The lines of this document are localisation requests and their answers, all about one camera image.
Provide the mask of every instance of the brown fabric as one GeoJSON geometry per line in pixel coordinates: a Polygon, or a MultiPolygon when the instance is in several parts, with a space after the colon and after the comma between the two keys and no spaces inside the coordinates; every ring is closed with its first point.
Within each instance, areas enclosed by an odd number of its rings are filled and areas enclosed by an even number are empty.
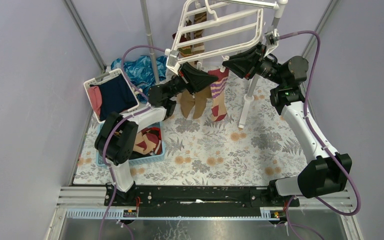
{"type": "MultiPolygon", "coordinates": [[[[192,21],[191,20],[186,21],[186,26],[190,26],[190,25],[192,25],[192,21]]],[[[180,43],[191,40],[191,33],[190,32],[187,32],[185,35],[182,34],[182,36],[180,36],[180,43]]],[[[173,37],[173,39],[175,39],[176,33],[174,33],[172,35],[172,37],[173,37]]],[[[182,57],[192,56],[192,45],[179,47],[179,49],[177,49],[177,50],[180,52],[180,55],[182,55],[182,57]]]]}
{"type": "MultiPolygon", "coordinates": [[[[198,13],[198,14],[195,14],[194,19],[193,19],[193,24],[199,24],[199,23],[202,23],[202,22],[205,22],[205,21],[207,21],[207,12],[206,11],[198,13]]],[[[203,32],[204,32],[203,29],[194,31],[193,32],[193,38],[194,39],[202,38],[203,37],[203,32]]],[[[204,47],[204,43],[203,42],[200,42],[200,43],[197,43],[197,44],[193,45],[193,49],[192,49],[192,54],[193,55],[201,54],[203,52],[205,52],[205,47],[204,47]]]]}
{"type": "MultiPolygon", "coordinates": [[[[193,24],[199,24],[199,23],[205,22],[207,20],[207,12],[195,14],[193,20],[194,20],[193,24]]],[[[193,38],[194,39],[202,38],[203,37],[203,31],[204,31],[203,29],[194,31],[193,32],[193,38]]],[[[190,33],[188,33],[188,34],[189,35],[186,35],[186,38],[189,36],[188,40],[190,40],[191,35],[190,35],[190,33]]],[[[204,43],[203,42],[197,43],[197,44],[193,45],[191,55],[200,54],[200,53],[203,53],[204,51],[205,51],[204,43]]],[[[190,62],[190,64],[194,65],[197,62],[198,61],[190,62]]],[[[211,95],[210,86],[204,88],[200,92],[195,93],[194,96],[192,94],[190,94],[188,91],[184,91],[181,94],[180,100],[179,100],[181,114],[183,115],[183,117],[188,118],[189,114],[191,113],[192,108],[195,106],[195,111],[193,112],[192,117],[193,117],[193,119],[200,118],[203,115],[204,110],[207,106],[207,99],[211,99],[211,98],[212,98],[212,95],[211,95]]]]}
{"type": "Polygon", "coordinates": [[[188,118],[192,108],[195,106],[193,112],[193,119],[199,119],[207,106],[207,99],[211,99],[210,86],[204,88],[202,91],[195,93],[195,98],[188,91],[184,91],[180,97],[180,111],[183,117],[188,118]]]}
{"type": "Polygon", "coordinates": [[[159,140],[157,136],[153,134],[142,134],[142,132],[139,132],[136,134],[136,139],[134,140],[133,151],[146,155],[152,152],[158,144],[159,140]]]}

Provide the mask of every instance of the pink cloth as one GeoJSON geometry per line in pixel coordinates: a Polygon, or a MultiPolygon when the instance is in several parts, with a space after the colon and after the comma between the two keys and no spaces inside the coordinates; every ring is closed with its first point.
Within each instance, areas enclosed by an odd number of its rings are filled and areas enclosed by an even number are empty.
{"type": "Polygon", "coordinates": [[[99,116],[101,114],[102,106],[102,95],[99,87],[92,86],[87,90],[87,93],[89,94],[90,104],[92,105],[93,111],[99,116]]]}

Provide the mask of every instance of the laundry basket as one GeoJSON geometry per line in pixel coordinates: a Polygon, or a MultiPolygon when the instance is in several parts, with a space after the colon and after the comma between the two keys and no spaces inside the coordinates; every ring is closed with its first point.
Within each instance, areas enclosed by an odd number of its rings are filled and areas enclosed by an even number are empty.
{"type": "MultiPolygon", "coordinates": [[[[101,131],[103,124],[100,124],[97,127],[97,133],[101,131]]],[[[162,130],[163,123],[162,122],[157,122],[149,127],[158,127],[161,129],[161,139],[163,138],[163,130],[162,130]]],[[[162,143],[162,152],[159,155],[154,155],[154,156],[146,156],[146,157],[141,157],[141,158],[136,158],[136,159],[129,159],[128,162],[130,165],[138,165],[138,164],[149,164],[149,163],[155,163],[155,162],[160,162],[164,161],[164,156],[166,155],[166,144],[164,141],[161,141],[162,143]]],[[[102,156],[99,154],[99,151],[96,150],[96,165],[99,167],[106,168],[107,166],[105,165],[102,156]]]]}
{"type": "MultiPolygon", "coordinates": [[[[87,81],[85,81],[83,83],[84,90],[86,91],[87,98],[89,99],[89,103],[90,103],[91,106],[92,106],[91,97],[89,96],[89,93],[88,93],[88,89],[91,88],[91,85],[97,86],[97,85],[104,84],[104,83],[106,83],[108,81],[111,81],[111,80],[115,79],[119,75],[123,76],[123,79],[126,81],[127,86],[130,86],[129,82],[127,81],[126,77],[123,74],[123,71],[120,68],[116,68],[114,70],[106,72],[106,73],[104,73],[102,75],[94,77],[94,78],[92,78],[90,80],[87,80],[87,81]]],[[[133,92],[133,89],[131,87],[129,87],[129,89],[131,90],[131,93],[133,94],[133,96],[135,96],[135,93],[133,92]]],[[[127,109],[124,112],[130,112],[130,111],[133,111],[133,110],[135,110],[136,108],[139,107],[139,100],[138,100],[137,97],[135,97],[135,99],[136,99],[136,105],[131,107],[131,108],[129,108],[129,109],[127,109]]],[[[93,111],[93,115],[95,116],[95,118],[98,121],[98,123],[103,124],[105,122],[105,120],[100,120],[100,117],[97,115],[97,113],[95,111],[93,111]]]]}

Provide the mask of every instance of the dark blue cloth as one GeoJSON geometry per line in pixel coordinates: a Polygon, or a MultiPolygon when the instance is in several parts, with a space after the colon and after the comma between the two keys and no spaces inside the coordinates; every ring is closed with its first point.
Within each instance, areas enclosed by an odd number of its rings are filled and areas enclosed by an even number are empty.
{"type": "Polygon", "coordinates": [[[121,113],[138,104],[122,75],[97,85],[102,95],[99,120],[107,119],[111,112],[121,113]]]}

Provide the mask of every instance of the red cloth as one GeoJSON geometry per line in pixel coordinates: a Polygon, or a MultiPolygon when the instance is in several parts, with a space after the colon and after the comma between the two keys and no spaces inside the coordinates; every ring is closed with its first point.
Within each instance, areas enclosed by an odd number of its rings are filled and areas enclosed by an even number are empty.
{"type": "Polygon", "coordinates": [[[136,135],[133,151],[140,154],[153,152],[155,155],[160,155],[163,152],[161,129],[158,127],[150,127],[140,131],[136,135]]]}
{"type": "Polygon", "coordinates": [[[93,111],[99,116],[101,114],[102,106],[102,95],[99,87],[92,86],[87,90],[87,93],[89,94],[90,104],[92,105],[93,111]]]}

